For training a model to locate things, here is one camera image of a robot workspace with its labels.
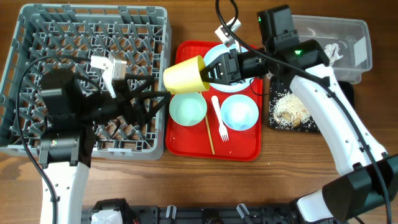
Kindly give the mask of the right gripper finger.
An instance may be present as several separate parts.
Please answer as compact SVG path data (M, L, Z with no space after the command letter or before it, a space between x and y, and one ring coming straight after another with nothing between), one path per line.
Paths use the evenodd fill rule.
M205 78L202 78L202 81L203 82L207 82L207 83L219 83L219 79L217 79L217 78L207 78L207 77L205 77Z
M201 77L222 77L224 75L224 54L217 56L200 71Z

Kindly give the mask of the yellow plastic cup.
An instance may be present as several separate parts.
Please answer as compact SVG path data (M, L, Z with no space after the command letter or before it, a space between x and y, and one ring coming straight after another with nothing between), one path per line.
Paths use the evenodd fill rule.
M210 84L201 79L200 72L205 68L203 57L197 55L165 69L163 82L173 95L208 91Z

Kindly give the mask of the small light blue bowl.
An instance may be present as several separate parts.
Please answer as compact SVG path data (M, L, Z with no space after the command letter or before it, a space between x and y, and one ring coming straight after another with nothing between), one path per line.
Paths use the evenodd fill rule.
M235 131L252 128L259 119L259 108L246 95L231 95L221 104L221 118L227 127Z

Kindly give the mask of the rice food scraps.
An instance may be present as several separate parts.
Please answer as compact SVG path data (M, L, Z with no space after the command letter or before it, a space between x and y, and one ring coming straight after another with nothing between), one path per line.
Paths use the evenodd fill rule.
M283 128L297 128L311 117L309 110L293 93L282 94L275 103L272 116Z

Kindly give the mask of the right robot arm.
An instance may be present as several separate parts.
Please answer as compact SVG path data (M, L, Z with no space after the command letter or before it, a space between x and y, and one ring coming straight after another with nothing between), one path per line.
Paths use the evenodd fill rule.
M293 200L291 221L345 222L384 205L392 222L397 194L397 157L389 155L366 129L342 92L329 58L313 39L300 41L290 7L257 13L262 49L221 54L200 70L204 82L229 85L267 73L289 84L308 109L332 153L339 177L322 189Z

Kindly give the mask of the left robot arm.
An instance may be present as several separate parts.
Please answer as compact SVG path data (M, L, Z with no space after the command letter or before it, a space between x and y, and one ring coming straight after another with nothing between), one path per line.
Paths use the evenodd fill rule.
M45 132L40 138L39 165L49 183L43 184L41 223L79 223L96 124L122 117L143 126L171 99L168 91L148 92L154 78L127 74L111 80L116 95L97 89L85 96L83 77L66 68L48 72L40 81L47 107Z

